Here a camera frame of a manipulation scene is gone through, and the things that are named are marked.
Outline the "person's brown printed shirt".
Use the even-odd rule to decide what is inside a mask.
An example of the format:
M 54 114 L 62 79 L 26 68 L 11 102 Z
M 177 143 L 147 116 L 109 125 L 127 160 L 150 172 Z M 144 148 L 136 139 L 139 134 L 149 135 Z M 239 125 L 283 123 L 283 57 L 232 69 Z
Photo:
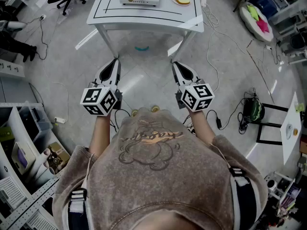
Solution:
M 59 230 L 249 230 L 267 200 L 226 137 L 207 146 L 168 110 L 141 108 L 100 157 L 74 149 L 52 213 Z

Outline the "green star cushion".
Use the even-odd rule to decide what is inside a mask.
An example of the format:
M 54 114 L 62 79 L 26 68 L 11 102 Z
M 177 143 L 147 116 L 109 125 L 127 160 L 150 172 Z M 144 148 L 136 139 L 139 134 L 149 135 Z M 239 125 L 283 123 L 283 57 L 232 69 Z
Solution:
M 259 21 L 259 16 L 258 16 L 258 13 L 257 13 L 255 7 L 252 6 L 252 5 L 247 5 L 247 9 L 248 9 L 249 13 L 251 14 L 252 18 L 254 18 L 256 21 Z

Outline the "person's right forearm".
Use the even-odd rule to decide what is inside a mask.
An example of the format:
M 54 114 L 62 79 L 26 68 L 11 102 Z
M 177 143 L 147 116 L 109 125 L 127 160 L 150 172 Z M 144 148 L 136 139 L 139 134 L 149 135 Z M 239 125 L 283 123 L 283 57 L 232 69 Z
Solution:
M 192 120 L 196 137 L 198 137 L 207 146 L 211 145 L 215 138 L 215 133 L 210 127 L 203 111 L 191 112 L 189 111 Z

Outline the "white perforated shelf unit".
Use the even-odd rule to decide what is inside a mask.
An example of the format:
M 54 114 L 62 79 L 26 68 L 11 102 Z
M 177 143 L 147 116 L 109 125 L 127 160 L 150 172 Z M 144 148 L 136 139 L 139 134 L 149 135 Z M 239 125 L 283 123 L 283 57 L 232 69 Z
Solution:
M 0 103 L 0 230 L 59 230 L 51 209 L 70 158 L 38 103 Z

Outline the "white table with black lines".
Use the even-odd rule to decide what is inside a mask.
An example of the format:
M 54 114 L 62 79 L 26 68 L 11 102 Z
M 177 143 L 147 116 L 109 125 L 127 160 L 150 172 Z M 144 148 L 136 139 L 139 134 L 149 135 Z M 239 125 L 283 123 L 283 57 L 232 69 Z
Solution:
M 119 0 L 95 0 L 87 24 L 98 30 L 102 39 L 118 58 L 108 31 L 140 30 L 183 36 L 172 57 L 176 61 L 196 34 L 203 33 L 200 0 L 159 0 L 158 5 L 126 4 Z

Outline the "green striped round bag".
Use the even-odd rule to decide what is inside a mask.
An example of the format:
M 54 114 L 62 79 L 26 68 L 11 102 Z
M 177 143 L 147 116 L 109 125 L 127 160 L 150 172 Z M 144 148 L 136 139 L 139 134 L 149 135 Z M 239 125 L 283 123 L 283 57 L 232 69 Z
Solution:
M 243 109 L 243 119 L 247 123 L 258 122 L 264 118 L 264 105 L 258 98 L 247 98 Z

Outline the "person's left forearm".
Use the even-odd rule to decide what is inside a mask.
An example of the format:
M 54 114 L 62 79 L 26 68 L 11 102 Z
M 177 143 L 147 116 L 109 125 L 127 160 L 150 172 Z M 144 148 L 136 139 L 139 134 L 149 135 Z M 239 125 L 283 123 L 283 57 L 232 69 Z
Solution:
M 100 157 L 110 144 L 110 115 L 98 116 L 89 146 L 89 152 Z

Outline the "pink star cushion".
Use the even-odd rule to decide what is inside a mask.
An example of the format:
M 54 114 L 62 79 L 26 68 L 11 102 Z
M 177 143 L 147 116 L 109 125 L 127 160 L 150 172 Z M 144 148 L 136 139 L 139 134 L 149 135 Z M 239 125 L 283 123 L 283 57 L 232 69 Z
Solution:
M 270 29 L 269 29 L 269 27 L 268 27 L 268 23 L 267 22 L 265 22 L 264 20 L 262 20 L 260 17 L 259 17 L 259 19 L 256 21 L 256 24 L 257 24 L 257 26 L 261 29 L 261 31 L 263 32 L 263 33 L 265 33 L 265 32 L 270 32 Z

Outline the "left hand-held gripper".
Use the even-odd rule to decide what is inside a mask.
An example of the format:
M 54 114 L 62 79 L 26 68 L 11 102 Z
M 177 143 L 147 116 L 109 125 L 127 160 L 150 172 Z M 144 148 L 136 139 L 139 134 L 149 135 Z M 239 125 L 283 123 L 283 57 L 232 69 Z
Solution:
M 119 110 L 122 102 L 122 92 L 117 88 L 119 80 L 120 60 L 114 58 L 97 71 L 94 82 L 84 89 L 80 105 L 96 116 L 108 116 L 113 109 Z M 96 82 L 110 82 L 111 85 Z

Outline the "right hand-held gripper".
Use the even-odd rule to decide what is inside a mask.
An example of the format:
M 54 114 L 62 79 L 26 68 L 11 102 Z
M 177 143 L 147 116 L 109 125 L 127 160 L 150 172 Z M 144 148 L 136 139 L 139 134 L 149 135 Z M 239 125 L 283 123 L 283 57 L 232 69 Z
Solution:
M 181 62 L 172 63 L 172 72 L 179 90 L 175 94 L 180 109 L 189 111 L 203 111 L 209 108 L 215 95 L 210 85 L 198 80 L 198 73 L 188 65 Z

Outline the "white side table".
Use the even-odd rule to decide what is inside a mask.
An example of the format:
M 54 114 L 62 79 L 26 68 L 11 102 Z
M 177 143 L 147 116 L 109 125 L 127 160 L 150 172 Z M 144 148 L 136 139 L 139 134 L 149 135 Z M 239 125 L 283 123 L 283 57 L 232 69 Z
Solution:
M 302 127 L 300 113 L 296 112 L 296 105 L 298 105 L 298 98 L 296 92 L 294 92 L 292 102 L 280 128 L 284 165 L 294 149 Z

